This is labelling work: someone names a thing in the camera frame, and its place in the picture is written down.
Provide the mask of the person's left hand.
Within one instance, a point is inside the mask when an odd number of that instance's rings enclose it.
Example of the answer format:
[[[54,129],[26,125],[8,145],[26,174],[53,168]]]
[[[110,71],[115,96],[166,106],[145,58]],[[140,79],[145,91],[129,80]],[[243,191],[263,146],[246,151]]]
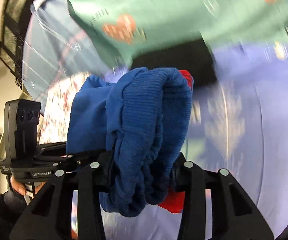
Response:
[[[21,196],[25,196],[27,195],[27,189],[25,187],[24,184],[18,182],[15,180],[15,178],[13,176],[10,176],[10,182],[9,182],[9,189],[12,191],[12,192],[17,192],[18,194],[20,194]],[[35,191],[34,191],[34,195],[32,198],[34,198],[38,192],[41,190],[41,188],[46,184],[45,181],[39,183],[37,185],[37,187],[35,187]]]

